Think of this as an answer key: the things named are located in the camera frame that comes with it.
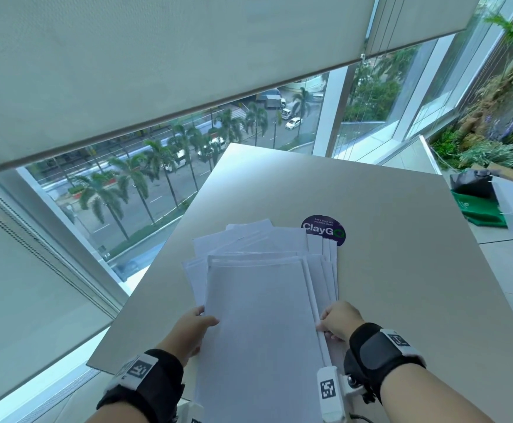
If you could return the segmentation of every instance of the green bag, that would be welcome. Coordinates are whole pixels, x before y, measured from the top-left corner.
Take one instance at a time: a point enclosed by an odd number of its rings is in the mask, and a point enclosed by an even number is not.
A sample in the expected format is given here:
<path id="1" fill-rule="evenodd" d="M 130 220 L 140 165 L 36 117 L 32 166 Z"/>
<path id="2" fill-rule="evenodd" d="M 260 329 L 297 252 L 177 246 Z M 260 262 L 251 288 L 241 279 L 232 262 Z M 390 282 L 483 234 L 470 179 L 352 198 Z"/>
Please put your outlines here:
<path id="1" fill-rule="evenodd" d="M 451 192 L 464 218 L 477 226 L 507 228 L 503 214 L 497 202 Z"/>

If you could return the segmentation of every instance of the black bag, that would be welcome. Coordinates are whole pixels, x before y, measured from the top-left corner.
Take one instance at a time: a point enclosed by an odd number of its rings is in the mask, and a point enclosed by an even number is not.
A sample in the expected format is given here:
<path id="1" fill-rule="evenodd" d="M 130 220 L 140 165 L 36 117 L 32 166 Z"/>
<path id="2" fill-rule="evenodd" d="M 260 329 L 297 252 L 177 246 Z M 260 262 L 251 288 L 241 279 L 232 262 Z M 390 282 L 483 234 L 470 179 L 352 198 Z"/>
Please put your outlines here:
<path id="1" fill-rule="evenodd" d="M 459 174 L 450 175 L 450 188 L 455 193 L 481 197 L 497 202 L 493 191 L 492 177 L 498 177 L 499 171 L 489 169 L 466 169 Z"/>

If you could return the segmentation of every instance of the road marking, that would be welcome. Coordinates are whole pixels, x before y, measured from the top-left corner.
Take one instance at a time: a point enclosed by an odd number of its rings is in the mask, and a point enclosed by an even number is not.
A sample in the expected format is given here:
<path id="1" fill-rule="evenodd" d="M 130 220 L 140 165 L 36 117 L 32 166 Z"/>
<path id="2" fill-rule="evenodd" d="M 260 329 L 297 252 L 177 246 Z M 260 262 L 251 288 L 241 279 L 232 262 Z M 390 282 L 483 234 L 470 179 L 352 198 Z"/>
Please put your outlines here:
<path id="1" fill-rule="evenodd" d="M 104 227 L 100 227 L 98 230 L 94 230 L 92 233 L 96 233 L 96 232 L 99 232 L 100 230 L 102 230 L 103 228 L 106 228 L 108 227 L 110 224 L 106 224 Z"/>

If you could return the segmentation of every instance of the stack of paper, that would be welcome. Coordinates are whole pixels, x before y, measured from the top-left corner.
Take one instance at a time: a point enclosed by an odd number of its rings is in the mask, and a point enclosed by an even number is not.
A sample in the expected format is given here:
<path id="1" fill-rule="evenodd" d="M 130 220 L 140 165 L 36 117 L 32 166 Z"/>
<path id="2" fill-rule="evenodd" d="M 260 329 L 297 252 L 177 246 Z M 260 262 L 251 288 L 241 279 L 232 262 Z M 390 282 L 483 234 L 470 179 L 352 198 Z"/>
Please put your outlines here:
<path id="1" fill-rule="evenodd" d="M 183 263 L 198 305 L 220 323 L 200 353 L 196 402 L 207 423 L 321 421 L 316 375 L 345 347 L 317 333 L 337 300 L 337 244 L 270 220 L 194 239 Z"/>

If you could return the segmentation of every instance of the purple sticker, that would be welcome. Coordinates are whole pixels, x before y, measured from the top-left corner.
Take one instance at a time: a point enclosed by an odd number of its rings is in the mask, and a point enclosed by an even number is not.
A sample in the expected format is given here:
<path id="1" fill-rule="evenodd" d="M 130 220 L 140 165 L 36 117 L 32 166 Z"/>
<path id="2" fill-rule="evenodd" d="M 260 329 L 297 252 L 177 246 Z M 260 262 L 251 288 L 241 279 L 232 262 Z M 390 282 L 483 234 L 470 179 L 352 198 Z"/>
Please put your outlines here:
<path id="1" fill-rule="evenodd" d="M 308 234 L 316 234 L 323 236 L 325 239 L 334 240 L 337 246 L 345 243 L 347 234 L 345 229 L 340 223 L 330 216 L 325 215 L 312 215 L 308 216 L 302 222 L 302 228 L 305 228 Z"/>

